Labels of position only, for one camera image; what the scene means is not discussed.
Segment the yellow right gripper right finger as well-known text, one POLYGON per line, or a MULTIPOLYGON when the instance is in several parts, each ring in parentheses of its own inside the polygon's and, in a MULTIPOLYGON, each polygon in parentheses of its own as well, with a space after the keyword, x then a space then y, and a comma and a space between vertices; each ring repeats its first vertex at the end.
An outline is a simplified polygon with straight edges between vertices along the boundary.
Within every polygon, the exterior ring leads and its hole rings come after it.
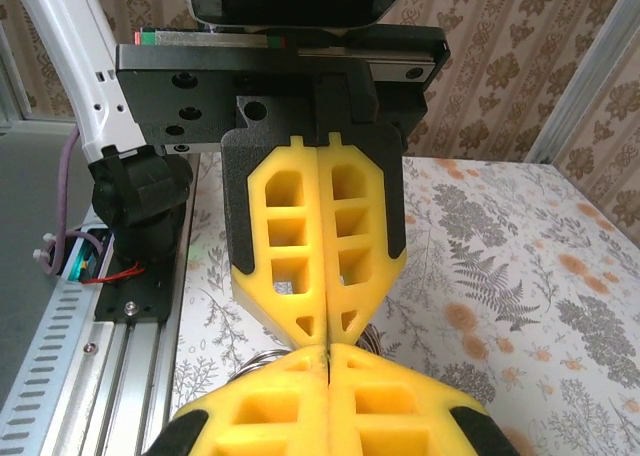
POLYGON ((329 355, 330 456, 520 456, 472 396, 356 346, 329 355))

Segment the aluminium frame post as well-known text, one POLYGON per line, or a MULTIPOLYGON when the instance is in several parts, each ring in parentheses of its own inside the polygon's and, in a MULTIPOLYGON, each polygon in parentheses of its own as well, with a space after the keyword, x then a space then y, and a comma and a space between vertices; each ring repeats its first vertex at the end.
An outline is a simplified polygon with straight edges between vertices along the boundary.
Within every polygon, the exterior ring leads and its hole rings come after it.
POLYGON ((617 0, 524 161, 549 164, 640 35, 640 0, 617 0))

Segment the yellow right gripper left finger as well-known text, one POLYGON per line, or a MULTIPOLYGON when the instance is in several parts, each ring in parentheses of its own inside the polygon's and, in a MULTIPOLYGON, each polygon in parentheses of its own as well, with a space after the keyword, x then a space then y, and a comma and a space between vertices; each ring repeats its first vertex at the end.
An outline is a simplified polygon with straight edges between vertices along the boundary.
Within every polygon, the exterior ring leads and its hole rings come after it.
POLYGON ((308 346, 181 407, 144 456, 329 456, 325 348, 308 346))

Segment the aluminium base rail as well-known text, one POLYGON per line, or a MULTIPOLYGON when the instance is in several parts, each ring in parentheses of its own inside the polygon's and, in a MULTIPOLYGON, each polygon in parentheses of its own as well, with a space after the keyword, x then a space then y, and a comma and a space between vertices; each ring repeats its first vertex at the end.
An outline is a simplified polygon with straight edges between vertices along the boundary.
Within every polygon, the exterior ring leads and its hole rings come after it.
POLYGON ((179 322, 89 322, 40 456, 140 456, 170 415, 179 322))

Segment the floral printed tablecloth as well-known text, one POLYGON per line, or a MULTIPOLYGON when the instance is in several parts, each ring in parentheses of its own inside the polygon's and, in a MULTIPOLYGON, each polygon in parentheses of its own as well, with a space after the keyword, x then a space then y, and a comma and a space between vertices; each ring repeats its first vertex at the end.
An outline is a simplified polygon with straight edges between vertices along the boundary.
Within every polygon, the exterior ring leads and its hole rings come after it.
MULTIPOLYGON (((479 401, 520 456, 640 456, 640 249, 548 165, 402 160, 404 268, 354 344, 479 401)), ((234 298, 196 199, 172 405, 302 349, 234 298)))

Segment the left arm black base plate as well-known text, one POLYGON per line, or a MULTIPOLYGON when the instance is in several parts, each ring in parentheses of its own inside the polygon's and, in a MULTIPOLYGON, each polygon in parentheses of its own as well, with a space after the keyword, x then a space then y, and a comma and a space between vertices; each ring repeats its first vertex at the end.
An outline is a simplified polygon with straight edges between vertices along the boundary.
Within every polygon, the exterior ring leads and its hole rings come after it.
POLYGON ((98 283, 94 319, 131 325, 166 322, 184 287, 184 242, 180 226, 115 235, 106 274, 98 283))

